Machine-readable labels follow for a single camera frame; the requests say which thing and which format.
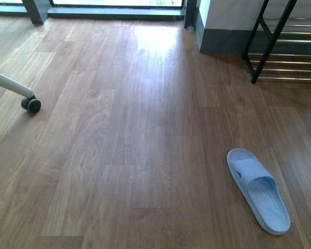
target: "light blue slipper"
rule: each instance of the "light blue slipper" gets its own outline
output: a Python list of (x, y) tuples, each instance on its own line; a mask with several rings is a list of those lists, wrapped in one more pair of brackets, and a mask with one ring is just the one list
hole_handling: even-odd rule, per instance
[(274, 235), (289, 230), (290, 218), (277, 184), (261, 162), (245, 149), (227, 154), (229, 170), (260, 226)]

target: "black metal frame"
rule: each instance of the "black metal frame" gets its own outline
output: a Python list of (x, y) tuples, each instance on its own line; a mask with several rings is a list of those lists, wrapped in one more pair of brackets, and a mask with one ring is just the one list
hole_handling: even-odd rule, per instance
[[(253, 27), (253, 30), (252, 30), (252, 33), (250, 35), (250, 38), (249, 38), (249, 41), (248, 41), (248, 44), (243, 52), (243, 55), (242, 55), (242, 59), (246, 61), (247, 65), (248, 65), (248, 68), (249, 68), (249, 71), (251, 73), (251, 76), (252, 76), (252, 79), (251, 79), (251, 83), (252, 84), (255, 84), (257, 82), (257, 79), (262, 71), (262, 69), (264, 68), (264, 65), (268, 59), (268, 57), (270, 56), (270, 53), (272, 52), (272, 49), (276, 43), (276, 41), (278, 40), (279, 38), (279, 35), (281, 34), (281, 31), (282, 29), (284, 28), (297, 0), (289, 0), (288, 1), (288, 4), (286, 6), (286, 9), (285, 11), (282, 13), (282, 16), (280, 18), (280, 21), (278, 22), (277, 26), (276, 26), (276, 29), (275, 31), (272, 33), (270, 31), (270, 29), (268, 28), (267, 24), (265, 23), (264, 21), (264, 12), (266, 10), (266, 7), (267, 7), (267, 4), (268, 4), (268, 1), (269, 0), (265, 0), (264, 3), (263, 3), (263, 6), (260, 10), (260, 13), (257, 17), (257, 20), (256, 20), (256, 23), (255, 23), (255, 26)], [(257, 28), (259, 26), (259, 24), (261, 25), (261, 27), (263, 28), (266, 36), (268, 37), (268, 45), (264, 51), (264, 54), (256, 68), (256, 70), (253, 69), (253, 66), (251, 64), (251, 61), (249, 59), (249, 55), (248, 55), (248, 52), (249, 52), (249, 49), (250, 49), (250, 46), (251, 46), (251, 43), (253, 41), (253, 38), (255, 37), (255, 34), (256, 34), (256, 31), (257, 31)]]
[(184, 26), (185, 29), (189, 26), (193, 26), (194, 29), (196, 28), (196, 6), (197, 6), (197, 0), (186, 0), (182, 1), (183, 4), (183, 10), (185, 10), (185, 18), (184, 18)]

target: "window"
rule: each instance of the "window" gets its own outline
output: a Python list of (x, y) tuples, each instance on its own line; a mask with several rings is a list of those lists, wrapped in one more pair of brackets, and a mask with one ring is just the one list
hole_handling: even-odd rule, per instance
[(22, 4), (22, 0), (0, 0), (0, 4)]
[(53, 0), (55, 5), (181, 7), (182, 0)]

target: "chair caster wheel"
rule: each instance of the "chair caster wheel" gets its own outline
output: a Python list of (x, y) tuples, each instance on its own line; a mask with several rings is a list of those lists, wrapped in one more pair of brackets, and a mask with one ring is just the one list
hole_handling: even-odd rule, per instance
[(36, 97), (22, 99), (21, 106), (23, 109), (28, 110), (31, 113), (36, 113), (40, 110), (41, 103)]

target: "white wall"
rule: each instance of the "white wall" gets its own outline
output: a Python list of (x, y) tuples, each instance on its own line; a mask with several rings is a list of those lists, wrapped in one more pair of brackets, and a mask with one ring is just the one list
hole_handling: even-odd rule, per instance
[(199, 7), (199, 13), (201, 14), (204, 27), (206, 26), (210, 3), (211, 3), (211, 0), (198, 0), (197, 1), (197, 6)]
[[(263, 0), (200, 0), (206, 29), (252, 30)], [(265, 17), (280, 17), (288, 0), (270, 0)], [(290, 17), (311, 18), (311, 0), (298, 1)]]

